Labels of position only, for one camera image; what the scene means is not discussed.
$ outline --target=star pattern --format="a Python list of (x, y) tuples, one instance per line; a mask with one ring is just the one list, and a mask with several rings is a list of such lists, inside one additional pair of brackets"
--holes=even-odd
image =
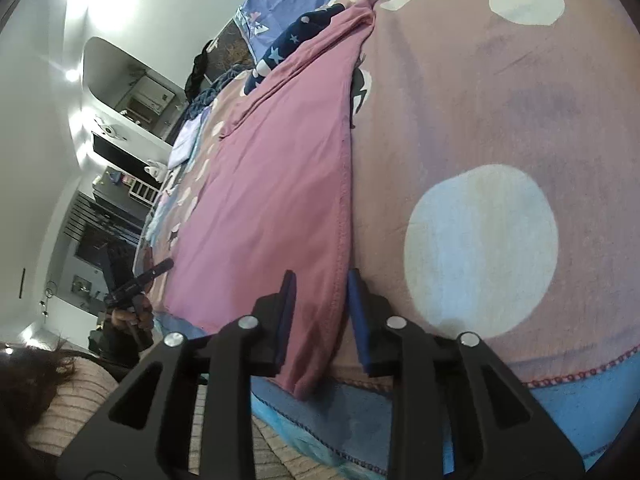
[(281, 61), (284, 61), (284, 58), (280, 55), (277, 48), (271, 47), (271, 53), (269, 54), (269, 59), (272, 59), (273, 62), (277, 65)]

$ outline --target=pink blanket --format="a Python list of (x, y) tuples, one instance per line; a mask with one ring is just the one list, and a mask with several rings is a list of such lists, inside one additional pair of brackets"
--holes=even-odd
[(172, 251), (164, 306), (208, 332), (298, 276), (277, 381), (304, 396), (336, 346), (351, 247), (349, 91), (374, 25), (360, 0), (239, 102)]

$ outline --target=human hand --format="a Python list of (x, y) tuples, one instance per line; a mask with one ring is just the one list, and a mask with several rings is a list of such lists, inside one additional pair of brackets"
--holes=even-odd
[(115, 309), (111, 313), (111, 323), (114, 327), (121, 330), (126, 329), (127, 323), (137, 325), (142, 330), (151, 330), (154, 325), (154, 315), (151, 312), (152, 307), (150, 301), (143, 297), (142, 299), (143, 311), (140, 314), (140, 319), (136, 317), (136, 314), (129, 310)]

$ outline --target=light fixture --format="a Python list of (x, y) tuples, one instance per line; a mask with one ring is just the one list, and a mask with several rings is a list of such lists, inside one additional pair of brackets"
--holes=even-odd
[(72, 68), (71, 70), (66, 71), (65, 77), (67, 81), (75, 83), (80, 79), (80, 71)]

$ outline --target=navy star pillow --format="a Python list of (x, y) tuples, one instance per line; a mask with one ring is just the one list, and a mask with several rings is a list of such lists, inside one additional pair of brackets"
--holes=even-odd
[(257, 87), (269, 72), (276, 68), (287, 57), (293, 54), (304, 41), (316, 37), (325, 30), (331, 18), (344, 10), (343, 4), (335, 4), (327, 9), (306, 12), (295, 22), (291, 23), (278, 39), (273, 42), (262, 59), (258, 61), (255, 68), (244, 83), (244, 94), (249, 93)]

